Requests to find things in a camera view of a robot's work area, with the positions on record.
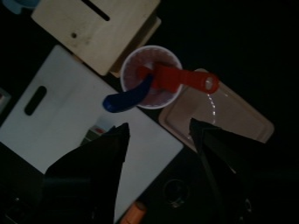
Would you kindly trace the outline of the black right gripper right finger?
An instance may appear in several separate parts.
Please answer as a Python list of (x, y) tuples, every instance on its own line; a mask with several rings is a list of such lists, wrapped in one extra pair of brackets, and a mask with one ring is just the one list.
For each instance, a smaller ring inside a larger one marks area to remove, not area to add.
[(218, 224), (299, 224), (299, 163), (264, 143), (190, 119)]

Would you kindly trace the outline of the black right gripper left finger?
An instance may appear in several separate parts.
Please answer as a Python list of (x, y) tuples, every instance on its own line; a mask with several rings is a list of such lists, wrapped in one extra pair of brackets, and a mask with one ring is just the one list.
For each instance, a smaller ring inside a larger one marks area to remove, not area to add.
[(48, 168), (41, 224), (113, 224), (128, 124), (66, 153)]

